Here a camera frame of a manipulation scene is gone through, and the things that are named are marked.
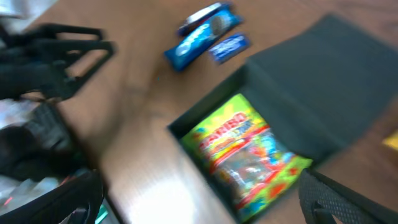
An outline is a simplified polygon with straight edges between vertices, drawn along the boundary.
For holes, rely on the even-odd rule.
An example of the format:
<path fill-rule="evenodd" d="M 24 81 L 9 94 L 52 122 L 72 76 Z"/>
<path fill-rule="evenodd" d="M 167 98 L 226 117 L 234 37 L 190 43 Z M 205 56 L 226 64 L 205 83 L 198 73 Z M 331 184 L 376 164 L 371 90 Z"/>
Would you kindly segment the yellow snack bag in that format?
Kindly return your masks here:
<path fill-rule="evenodd" d="M 398 131 L 395 131 L 389 137 L 385 138 L 382 143 L 385 146 L 398 151 Z"/>

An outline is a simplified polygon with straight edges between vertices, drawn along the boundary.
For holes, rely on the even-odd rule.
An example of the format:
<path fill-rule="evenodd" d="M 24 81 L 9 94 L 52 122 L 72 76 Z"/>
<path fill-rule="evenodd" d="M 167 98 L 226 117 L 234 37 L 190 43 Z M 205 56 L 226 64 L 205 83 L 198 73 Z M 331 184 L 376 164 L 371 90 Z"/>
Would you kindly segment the blue Eclipse mint tin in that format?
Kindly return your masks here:
<path fill-rule="evenodd" d="M 209 49 L 212 59 L 219 64 L 225 63 L 251 45 L 243 33 L 236 33 Z"/>

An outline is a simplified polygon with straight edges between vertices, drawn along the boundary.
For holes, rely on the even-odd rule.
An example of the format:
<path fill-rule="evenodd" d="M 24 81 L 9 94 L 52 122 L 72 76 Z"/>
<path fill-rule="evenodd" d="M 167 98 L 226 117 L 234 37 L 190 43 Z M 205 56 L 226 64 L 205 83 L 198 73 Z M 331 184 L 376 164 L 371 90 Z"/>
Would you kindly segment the dark green gift box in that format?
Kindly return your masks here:
<path fill-rule="evenodd" d="M 250 56 L 169 125 L 234 222 L 252 223 L 263 214 L 279 212 L 289 223 L 299 223 L 305 221 L 300 175 L 265 210 L 241 222 L 221 185 L 181 143 L 193 127 L 237 94 L 268 122 L 286 149 L 312 160 L 305 169 L 397 212 L 396 161 L 383 161 L 381 145 L 364 140 L 397 99 L 396 48 L 344 19 L 324 16 L 305 32 Z"/>

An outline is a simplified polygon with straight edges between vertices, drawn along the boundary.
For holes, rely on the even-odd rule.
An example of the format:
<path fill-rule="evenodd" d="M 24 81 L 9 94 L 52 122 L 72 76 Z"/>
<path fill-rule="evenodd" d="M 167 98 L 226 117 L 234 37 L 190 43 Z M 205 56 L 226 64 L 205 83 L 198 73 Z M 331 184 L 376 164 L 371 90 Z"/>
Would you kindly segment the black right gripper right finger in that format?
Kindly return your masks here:
<path fill-rule="evenodd" d="M 300 207 L 309 224 L 397 223 L 397 212 L 314 170 L 303 170 L 298 183 Z"/>

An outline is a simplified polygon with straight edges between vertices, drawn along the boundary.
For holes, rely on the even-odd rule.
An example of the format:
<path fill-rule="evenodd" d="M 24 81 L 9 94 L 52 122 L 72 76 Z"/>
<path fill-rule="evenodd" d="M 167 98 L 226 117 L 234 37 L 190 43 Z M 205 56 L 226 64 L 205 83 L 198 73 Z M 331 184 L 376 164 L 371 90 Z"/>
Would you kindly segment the blue Oreo cookie pack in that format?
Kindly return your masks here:
<path fill-rule="evenodd" d="M 164 52 L 176 71 L 182 71 L 221 36 L 242 22 L 229 9 L 222 9 L 187 35 L 178 45 Z"/>

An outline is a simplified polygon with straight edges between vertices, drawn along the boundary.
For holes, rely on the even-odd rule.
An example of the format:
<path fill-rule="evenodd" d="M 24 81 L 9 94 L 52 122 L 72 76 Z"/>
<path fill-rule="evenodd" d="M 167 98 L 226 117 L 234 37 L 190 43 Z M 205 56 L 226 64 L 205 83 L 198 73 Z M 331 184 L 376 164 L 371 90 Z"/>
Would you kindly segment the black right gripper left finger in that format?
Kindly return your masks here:
<path fill-rule="evenodd" d="M 61 223 L 78 208 L 83 209 L 78 216 L 78 223 L 94 223 L 103 199 L 100 173 L 89 171 L 1 215 L 1 223 Z"/>

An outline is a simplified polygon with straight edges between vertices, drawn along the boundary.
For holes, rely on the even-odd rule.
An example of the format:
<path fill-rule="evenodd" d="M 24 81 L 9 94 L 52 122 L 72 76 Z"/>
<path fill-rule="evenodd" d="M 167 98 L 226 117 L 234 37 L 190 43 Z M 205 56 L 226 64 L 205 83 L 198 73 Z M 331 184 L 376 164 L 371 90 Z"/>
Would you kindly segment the Haribo worms gummy bag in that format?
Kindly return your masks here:
<path fill-rule="evenodd" d="M 265 210 L 312 164 L 286 149 L 242 94 L 199 122 L 181 143 L 221 185 L 241 222 Z"/>

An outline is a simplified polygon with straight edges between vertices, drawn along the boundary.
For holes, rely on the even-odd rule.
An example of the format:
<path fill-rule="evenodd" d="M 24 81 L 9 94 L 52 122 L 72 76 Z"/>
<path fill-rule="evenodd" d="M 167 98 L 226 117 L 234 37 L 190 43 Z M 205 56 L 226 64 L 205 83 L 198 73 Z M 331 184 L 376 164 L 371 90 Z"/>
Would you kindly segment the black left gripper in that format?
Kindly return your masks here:
<path fill-rule="evenodd" d="M 101 29 L 44 24 L 30 32 L 30 44 L 39 56 L 30 57 L 21 48 L 1 50 L 1 99 L 18 99 L 38 91 L 44 98 L 67 100 L 114 55 L 114 43 L 103 41 Z M 83 63 L 81 72 L 70 67 Z"/>

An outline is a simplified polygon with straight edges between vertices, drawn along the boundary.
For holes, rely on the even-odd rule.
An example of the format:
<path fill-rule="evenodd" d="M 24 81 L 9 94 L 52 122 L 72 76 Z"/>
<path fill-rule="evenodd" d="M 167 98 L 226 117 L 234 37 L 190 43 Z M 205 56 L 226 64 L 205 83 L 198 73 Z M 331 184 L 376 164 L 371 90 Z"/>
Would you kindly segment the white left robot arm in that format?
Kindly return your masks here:
<path fill-rule="evenodd" d="M 1 99 L 41 97 L 26 122 L 1 128 L 1 174 L 17 180 L 65 177 L 78 169 L 75 140 L 56 108 L 74 97 L 113 55 L 101 29 L 42 24 L 21 34 L 1 29 Z"/>

